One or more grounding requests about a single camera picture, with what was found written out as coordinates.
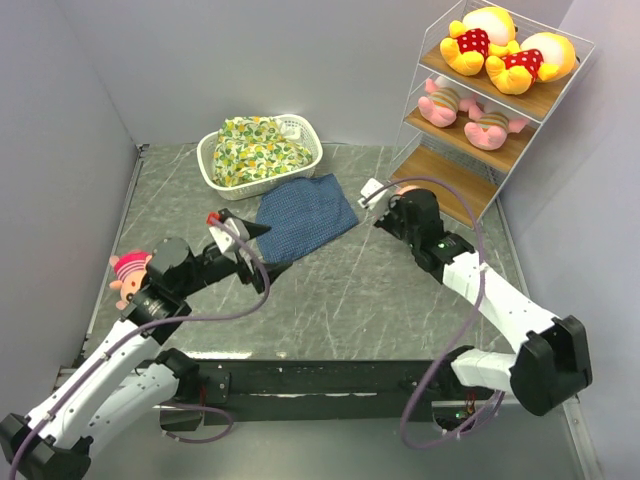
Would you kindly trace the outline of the black-haired doll pink skirt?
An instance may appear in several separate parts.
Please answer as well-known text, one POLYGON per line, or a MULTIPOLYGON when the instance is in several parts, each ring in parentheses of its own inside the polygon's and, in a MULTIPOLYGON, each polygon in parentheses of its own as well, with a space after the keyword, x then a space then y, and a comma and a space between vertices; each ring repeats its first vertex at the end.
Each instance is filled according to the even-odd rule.
POLYGON ((419 189, 420 189, 420 186, 418 186, 418 185, 406 185, 406 186, 403 186, 403 187, 399 188, 395 192, 395 194, 398 195, 398 196, 404 196, 410 191, 419 190, 419 189))

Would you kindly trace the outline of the pink pig plush striped shirt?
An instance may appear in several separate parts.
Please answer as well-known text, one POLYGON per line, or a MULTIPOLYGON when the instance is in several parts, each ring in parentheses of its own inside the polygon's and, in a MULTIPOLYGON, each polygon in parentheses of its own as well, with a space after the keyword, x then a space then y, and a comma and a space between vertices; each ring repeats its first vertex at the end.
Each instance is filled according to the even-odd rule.
POLYGON ((426 95, 418 100, 419 113, 438 128, 454 123, 459 112, 468 113, 472 119, 483 113, 473 91, 444 76, 427 78, 424 89, 426 95))

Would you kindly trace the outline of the yellow bear plush polka dot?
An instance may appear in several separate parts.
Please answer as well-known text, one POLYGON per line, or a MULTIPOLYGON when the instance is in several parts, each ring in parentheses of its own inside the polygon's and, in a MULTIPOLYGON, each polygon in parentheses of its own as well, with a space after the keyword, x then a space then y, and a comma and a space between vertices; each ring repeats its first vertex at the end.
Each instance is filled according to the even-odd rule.
POLYGON ((463 76, 474 76, 489 56, 504 57, 515 52, 516 26, 506 9, 483 7, 449 24, 449 36, 440 42, 446 64, 463 76))

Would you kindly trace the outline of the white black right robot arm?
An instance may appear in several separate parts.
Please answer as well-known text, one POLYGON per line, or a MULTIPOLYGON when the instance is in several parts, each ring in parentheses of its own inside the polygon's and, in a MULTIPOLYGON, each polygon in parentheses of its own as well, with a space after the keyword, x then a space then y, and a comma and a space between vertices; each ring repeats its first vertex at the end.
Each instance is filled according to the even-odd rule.
POLYGON ((273 287, 298 358, 438 361, 432 392, 502 391, 543 415, 593 381, 585 326, 530 300, 432 189, 369 181, 354 199, 309 180, 263 195, 257 246, 290 270, 273 287))

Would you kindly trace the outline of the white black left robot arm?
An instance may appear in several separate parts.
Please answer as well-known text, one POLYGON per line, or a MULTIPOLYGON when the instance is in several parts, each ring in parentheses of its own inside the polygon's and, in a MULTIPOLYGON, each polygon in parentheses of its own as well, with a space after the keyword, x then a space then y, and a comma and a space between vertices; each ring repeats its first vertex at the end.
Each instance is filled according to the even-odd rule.
POLYGON ((267 267, 247 245, 268 226, 226 209, 211 213, 207 222, 213 241, 199 255, 179 237, 160 241, 141 287, 89 359, 27 415, 10 414, 2 421, 10 478, 81 479, 139 416, 196 395, 197 364, 161 348, 181 323, 192 320, 187 297, 231 275, 262 296, 268 296, 271 283, 267 267))

